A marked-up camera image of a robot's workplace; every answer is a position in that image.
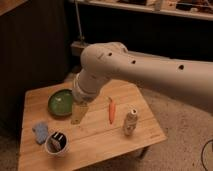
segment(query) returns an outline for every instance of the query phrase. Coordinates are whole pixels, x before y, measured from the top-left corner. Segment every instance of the wooden tabletop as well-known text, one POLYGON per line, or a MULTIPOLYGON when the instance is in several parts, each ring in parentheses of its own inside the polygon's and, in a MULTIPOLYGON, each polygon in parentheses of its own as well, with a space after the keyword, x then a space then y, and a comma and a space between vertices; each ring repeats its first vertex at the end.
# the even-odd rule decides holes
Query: wooden tabletop
POLYGON ((112 157, 128 153, 166 139, 149 106, 138 88, 131 83, 113 80, 89 104, 89 110, 79 125, 71 125, 70 117, 57 120, 47 111, 49 97, 56 91, 69 88, 72 83, 31 90, 26 93, 22 137, 20 145, 20 171, 74 170, 112 157), (108 120, 108 97, 116 103, 114 123, 108 120), (124 118, 130 109, 137 109, 139 120, 131 137, 122 132, 124 118), (68 137, 65 157, 53 157, 38 145, 32 127, 45 121, 49 132, 60 131, 68 137))

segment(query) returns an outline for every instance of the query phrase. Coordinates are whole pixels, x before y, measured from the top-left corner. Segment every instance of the orange carrot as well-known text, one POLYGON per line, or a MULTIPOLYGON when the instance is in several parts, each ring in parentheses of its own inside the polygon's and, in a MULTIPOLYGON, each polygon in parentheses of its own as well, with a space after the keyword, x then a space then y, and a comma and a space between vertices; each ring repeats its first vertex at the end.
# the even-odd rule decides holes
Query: orange carrot
POLYGON ((109 97, 110 103, 109 103, 109 122, 110 124, 113 123, 114 119, 115 119, 115 103, 112 100, 112 98, 109 97))

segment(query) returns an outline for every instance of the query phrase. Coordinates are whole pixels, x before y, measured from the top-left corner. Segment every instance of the green bowl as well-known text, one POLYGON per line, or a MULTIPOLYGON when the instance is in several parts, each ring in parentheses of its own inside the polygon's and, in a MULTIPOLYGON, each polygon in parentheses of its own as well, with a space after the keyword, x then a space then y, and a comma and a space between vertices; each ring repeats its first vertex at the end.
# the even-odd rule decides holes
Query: green bowl
POLYGON ((72 113, 72 104, 72 90, 62 89, 49 98, 48 110, 55 116, 68 116, 72 113))

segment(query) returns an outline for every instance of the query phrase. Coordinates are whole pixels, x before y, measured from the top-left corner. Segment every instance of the blue sponge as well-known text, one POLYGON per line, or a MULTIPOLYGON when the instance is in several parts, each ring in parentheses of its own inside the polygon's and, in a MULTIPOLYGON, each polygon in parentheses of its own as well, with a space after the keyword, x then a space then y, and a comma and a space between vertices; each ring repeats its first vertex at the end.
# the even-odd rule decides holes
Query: blue sponge
POLYGON ((45 122, 39 122, 32 128, 32 130, 36 135, 36 142, 39 145, 43 144, 49 135, 47 124, 45 122))

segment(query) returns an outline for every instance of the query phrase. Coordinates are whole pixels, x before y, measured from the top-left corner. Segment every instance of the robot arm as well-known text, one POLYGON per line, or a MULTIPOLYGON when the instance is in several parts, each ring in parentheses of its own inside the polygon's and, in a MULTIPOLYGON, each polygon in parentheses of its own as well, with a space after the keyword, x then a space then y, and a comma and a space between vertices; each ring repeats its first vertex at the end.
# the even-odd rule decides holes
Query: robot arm
POLYGON ((213 112, 211 62, 137 57, 121 43, 100 43, 83 50, 81 64, 73 87, 79 103, 94 100, 110 79, 120 79, 213 112))

